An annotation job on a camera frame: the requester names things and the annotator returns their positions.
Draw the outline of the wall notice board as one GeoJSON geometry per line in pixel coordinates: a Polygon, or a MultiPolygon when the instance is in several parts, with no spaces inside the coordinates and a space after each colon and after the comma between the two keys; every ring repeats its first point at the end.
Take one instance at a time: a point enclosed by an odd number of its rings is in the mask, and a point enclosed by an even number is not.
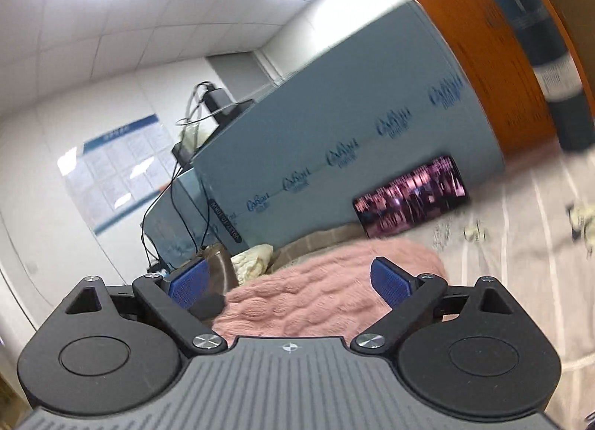
{"type": "Polygon", "coordinates": [[[170,182],[173,139],[155,115],[73,147],[58,159],[75,205],[95,235],[154,200],[170,182]]]}

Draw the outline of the blue-grey Cabau cardboard box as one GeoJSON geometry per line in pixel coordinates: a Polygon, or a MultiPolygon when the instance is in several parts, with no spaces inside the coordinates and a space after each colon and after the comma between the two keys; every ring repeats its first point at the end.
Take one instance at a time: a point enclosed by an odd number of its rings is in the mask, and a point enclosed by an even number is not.
{"type": "Polygon", "coordinates": [[[503,171],[479,99],[415,1],[334,46],[233,121],[148,213],[170,266],[199,247],[282,247],[354,222],[352,200],[438,155],[466,185],[503,171]]]}

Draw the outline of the pink knitted cardigan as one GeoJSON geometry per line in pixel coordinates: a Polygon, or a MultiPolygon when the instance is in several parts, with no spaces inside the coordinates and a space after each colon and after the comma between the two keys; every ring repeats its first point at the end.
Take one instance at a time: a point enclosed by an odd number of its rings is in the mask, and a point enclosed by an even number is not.
{"type": "Polygon", "coordinates": [[[237,336],[341,336],[348,342],[390,311],[370,282],[377,257],[414,276],[446,276],[438,254],[408,239],[353,242],[228,292],[213,329],[229,343],[237,336]]]}

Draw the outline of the cream knitted garment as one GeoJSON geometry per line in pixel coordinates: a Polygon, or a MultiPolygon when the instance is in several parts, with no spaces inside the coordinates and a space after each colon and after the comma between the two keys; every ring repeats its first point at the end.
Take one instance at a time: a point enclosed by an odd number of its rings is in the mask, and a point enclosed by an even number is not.
{"type": "Polygon", "coordinates": [[[243,285],[263,275],[270,264],[273,247],[269,244],[254,246],[231,257],[238,283],[243,285]]]}

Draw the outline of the orange cardboard box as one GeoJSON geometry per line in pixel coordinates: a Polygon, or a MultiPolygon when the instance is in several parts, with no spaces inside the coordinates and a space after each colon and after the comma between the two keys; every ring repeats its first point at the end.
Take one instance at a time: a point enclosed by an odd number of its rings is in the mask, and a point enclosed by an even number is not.
{"type": "MultiPolygon", "coordinates": [[[[494,0],[416,1],[460,62],[506,159],[555,138],[530,62],[494,0]]],[[[551,1],[542,1],[560,28],[593,108],[593,90],[571,35],[551,1]]]]}

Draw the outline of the brown leather jacket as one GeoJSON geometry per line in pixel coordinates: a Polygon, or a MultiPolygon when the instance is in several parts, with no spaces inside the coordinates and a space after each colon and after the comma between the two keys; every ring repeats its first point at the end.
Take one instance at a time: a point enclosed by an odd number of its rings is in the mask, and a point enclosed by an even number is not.
{"type": "Polygon", "coordinates": [[[211,326],[226,308],[226,294],[239,286],[231,255],[221,244],[208,246],[203,251],[208,266],[206,289],[191,306],[189,312],[204,325],[211,326]]]}

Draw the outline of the dark blue vacuum bottle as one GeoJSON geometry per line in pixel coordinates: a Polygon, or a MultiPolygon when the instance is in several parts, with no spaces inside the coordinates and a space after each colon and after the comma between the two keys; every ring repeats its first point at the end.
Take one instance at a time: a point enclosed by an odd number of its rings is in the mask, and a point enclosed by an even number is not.
{"type": "Polygon", "coordinates": [[[527,56],[553,118],[561,148],[594,144],[594,121],[576,62],[542,0],[494,0],[527,56]]]}

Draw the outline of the patterned bed sheet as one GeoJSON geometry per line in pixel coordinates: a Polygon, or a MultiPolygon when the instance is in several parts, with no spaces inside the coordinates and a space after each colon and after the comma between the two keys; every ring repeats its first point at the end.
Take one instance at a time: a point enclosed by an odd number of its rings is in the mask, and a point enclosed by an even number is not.
{"type": "Polygon", "coordinates": [[[397,346],[302,342],[278,369],[277,428],[590,429],[594,155],[539,151],[418,240],[357,241],[297,260],[345,278],[384,256],[422,272],[397,346]]]}

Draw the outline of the smartphone with lit screen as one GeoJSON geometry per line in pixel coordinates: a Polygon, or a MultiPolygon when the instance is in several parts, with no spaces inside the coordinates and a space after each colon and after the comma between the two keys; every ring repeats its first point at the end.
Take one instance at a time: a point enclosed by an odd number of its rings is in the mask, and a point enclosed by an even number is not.
{"type": "Polygon", "coordinates": [[[438,155],[352,200],[369,238],[395,236],[468,204],[470,195],[455,160],[438,155]]]}

